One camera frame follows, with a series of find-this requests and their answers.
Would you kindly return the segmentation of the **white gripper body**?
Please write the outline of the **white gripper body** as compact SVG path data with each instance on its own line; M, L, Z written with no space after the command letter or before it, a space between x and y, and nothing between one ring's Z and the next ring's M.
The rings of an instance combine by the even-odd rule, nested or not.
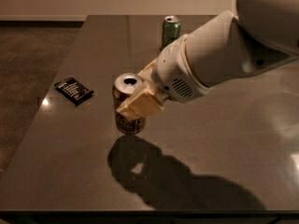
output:
M210 88L200 82L186 55L184 35L165 47L154 62L151 78L172 101L187 103L205 96Z

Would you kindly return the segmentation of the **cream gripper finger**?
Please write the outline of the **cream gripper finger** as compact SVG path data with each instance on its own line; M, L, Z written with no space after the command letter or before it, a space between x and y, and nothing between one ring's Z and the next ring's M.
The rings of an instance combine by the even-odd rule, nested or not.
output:
M147 64L139 73L138 75L143 79L147 80L148 82L152 81L151 74L154 68L156 60L151 61Z
M145 118L164 110L164 93L145 82L126 98L116 109L128 120Z

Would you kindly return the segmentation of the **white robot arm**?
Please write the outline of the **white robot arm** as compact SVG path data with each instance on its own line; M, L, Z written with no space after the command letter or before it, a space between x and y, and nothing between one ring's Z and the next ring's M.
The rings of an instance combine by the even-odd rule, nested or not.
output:
M144 118L164 102L186 103L235 78L254 77L299 56L299 0L235 0L195 31L165 47L138 75L142 78L117 112Z

